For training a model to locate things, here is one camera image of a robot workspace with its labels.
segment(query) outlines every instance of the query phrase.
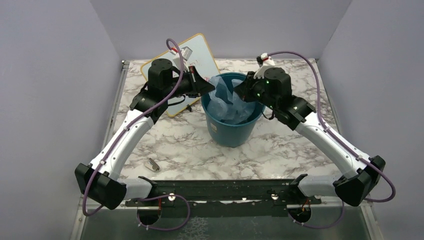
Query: whiteboard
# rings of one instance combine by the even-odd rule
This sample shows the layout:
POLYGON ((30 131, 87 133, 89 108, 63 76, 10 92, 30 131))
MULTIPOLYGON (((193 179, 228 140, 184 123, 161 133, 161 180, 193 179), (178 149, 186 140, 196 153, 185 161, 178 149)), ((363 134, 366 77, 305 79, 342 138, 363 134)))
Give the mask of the whiteboard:
MULTIPOLYGON (((178 46, 180 47, 180 49, 184 47, 189 47, 193 51, 190 55, 190 58, 187 61, 187 64, 189 66, 195 66, 197 72, 200 74, 202 78, 208 81, 211 77, 220 74, 220 70, 215 62, 214 56, 212 55, 212 52, 209 49, 208 43, 206 42, 205 36, 203 36, 203 34, 198 33, 190 37, 189 39, 179 43, 178 46)), ((158 58, 168 59, 172 62, 172 64, 175 67, 177 67, 178 69, 180 67, 175 65, 173 61, 174 55, 172 55, 172 53, 170 53, 169 51, 166 51, 141 66, 140 71, 143 77, 146 79, 146 81, 149 80, 148 72, 149 72, 150 66, 152 65, 153 60, 158 58)), ((199 99, 200 97, 197 97, 197 98, 186 97, 184 102, 174 106, 169 106, 168 109, 166 110, 166 113, 168 114, 168 116, 174 117, 178 113, 186 109, 187 105, 192 105, 199 99)), ((181 100, 183 100, 183 97, 173 98, 168 100, 168 104, 176 103, 181 100)))

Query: translucent plastic bag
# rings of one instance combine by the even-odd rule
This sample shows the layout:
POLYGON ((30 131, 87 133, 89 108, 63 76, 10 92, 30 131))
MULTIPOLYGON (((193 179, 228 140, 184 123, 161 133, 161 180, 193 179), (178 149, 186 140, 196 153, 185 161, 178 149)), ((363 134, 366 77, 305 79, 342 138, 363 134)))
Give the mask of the translucent plastic bag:
MULTIPOLYGON (((209 93, 210 102, 207 106, 208 113, 218 121, 226 124, 237 125, 245 122, 255 110, 255 102, 244 102, 237 94, 232 94, 220 76, 214 76, 209 83, 215 90, 209 93)), ((232 86, 242 83, 240 79, 233 79, 232 86)))

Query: yellow frame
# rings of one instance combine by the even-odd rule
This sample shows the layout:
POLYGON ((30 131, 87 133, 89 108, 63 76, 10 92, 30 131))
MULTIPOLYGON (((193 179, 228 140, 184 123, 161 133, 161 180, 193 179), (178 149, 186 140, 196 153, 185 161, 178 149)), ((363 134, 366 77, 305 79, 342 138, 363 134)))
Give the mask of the yellow frame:
MULTIPOLYGON (((204 36, 202 33, 197 33, 197 34, 195 34, 195 35, 193 35, 193 36, 191 36, 191 37, 187 38, 186 40, 184 40, 184 41, 182 41, 182 42, 178 43, 178 45, 185 44, 188 40, 193 39, 194 37, 197 37, 197 36, 199 36, 199 35, 203 37, 204 42, 206 43, 207 49, 209 50, 209 53, 210 53, 210 55, 212 56, 213 62, 215 63, 216 69, 218 70, 218 73, 221 73, 221 72, 220 72, 220 69, 218 68, 217 62, 215 61, 215 57, 214 57, 214 55, 213 55, 213 54, 212 54, 212 52, 211 52, 211 48, 209 47, 209 44, 208 44, 208 42, 206 41, 206 38, 205 38, 205 36, 204 36)), ((149 63, 151 63, 151 62, 153 62, 155 59, 158 59, 158 58, 162 57, 162 56, 163 56, 163 55, 165 55, 167 52, 168 52, 168 51, 165 51, 165 52, 163 52, 162 54, 160 54, 160 55, 156 56, 155 58, 152 58, 150 61, 147 61, 146 63, 144 63, 143 65, 141 65, 141 67, 140 67, 140 73, 141 73, 141 75, 143 75, 144 79, 146 79, 146 82, 148 81, 148 78, 146 77, 146 75, 145 75, 145 74, 143 73, 143 71, 142 71, 143 67, 144 67, 145 65, 147 65, 147 64, 149 64, 149 63)), ((196 99, 195 101, 193 101, 193 102, 190 104, 190 106, 191 106, 191 105, 193 105, 194 103, 196 103, 199 99, 196 99)), ((168 116, 170 116, 170 117, 175 117, 176 115, 178 115, 179 113, 181 113, 182 111, 184 111, 186 108, 187 108, 187 107, 185 107, 185 108, 181 109, 181 111, 177 112, 177 113, 176 113, 176 114, 174 114, 174 115, 170 115, 170 114, 168 113, 168 111, 166 111, 166 114, 168 114, 168 116)))

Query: gray floor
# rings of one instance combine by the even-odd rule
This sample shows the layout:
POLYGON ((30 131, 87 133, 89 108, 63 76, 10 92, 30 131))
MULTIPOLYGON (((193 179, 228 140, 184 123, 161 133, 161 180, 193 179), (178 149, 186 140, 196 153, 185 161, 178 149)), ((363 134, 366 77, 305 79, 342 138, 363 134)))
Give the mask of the gray floor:
MULTIPOLYGON (((311 225, 327 225, 340 215, 339 207, 314 207, 311 225)), ((155 226, 170 228, 183 219, 162 218, 155 226)), ((138 227, 136 210, 101 210, 85 220, 82 240, 370 240, 360 207, 347 207, 344 220, 335 227, 314 230, 294 224, 288 217, 192 218, 179 230, 162 232, 138 227)))

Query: trash can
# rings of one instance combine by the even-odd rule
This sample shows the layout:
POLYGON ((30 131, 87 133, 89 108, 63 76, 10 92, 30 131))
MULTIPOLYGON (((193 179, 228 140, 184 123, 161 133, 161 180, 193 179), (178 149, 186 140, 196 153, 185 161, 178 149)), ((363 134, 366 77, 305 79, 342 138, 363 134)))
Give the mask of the trash can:
MULTIPOLYGON (((233 93, 233 79, 245 80, 246 75, 238 72, 227 72, 217 75, 221 77, 228 90, 233 93)), ((201 105, 203 107, 204 113, 206 115, 206 124, 207 130, 209 131, 212 139, 217 142, 219 145, 224 147, 235 148, 242 145, 252 133, 253 128, 255 127, 256 121, 261 117, 262 112, 265 109, 265 106, 256 102, 253 113, 242 124, 226 124, 219 120, 213 118, 207 111, 209 102, 211 98, 209 94, 203 95, 201 97, 201 105)))

